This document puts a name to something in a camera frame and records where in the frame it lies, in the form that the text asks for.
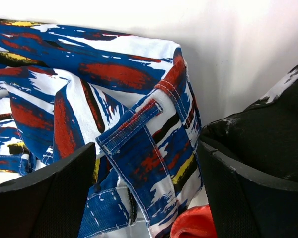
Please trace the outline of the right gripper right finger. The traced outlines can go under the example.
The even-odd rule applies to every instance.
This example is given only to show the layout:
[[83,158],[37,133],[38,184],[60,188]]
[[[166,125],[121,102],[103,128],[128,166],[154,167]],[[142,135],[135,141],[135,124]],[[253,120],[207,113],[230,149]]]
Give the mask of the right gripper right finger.
[[220,238],[298,238],[298,183],[227,156],[200,141],[198,157]]

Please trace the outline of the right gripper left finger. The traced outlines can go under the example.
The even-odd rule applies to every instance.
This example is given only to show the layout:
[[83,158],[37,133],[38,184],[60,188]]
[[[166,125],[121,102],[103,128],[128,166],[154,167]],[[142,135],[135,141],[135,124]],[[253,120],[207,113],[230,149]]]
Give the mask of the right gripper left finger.
[[0,238],[76,238],[92,186],[95,144],[0,184]]

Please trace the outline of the blue white red patterned trousers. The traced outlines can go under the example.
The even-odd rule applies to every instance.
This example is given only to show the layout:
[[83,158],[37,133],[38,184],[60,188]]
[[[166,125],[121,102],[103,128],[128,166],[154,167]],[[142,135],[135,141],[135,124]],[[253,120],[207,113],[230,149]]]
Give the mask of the blue white red patterned trousers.
[[78,236],[168,238],[203,186],[179,44],[0,19],[0,184],[93,142]]

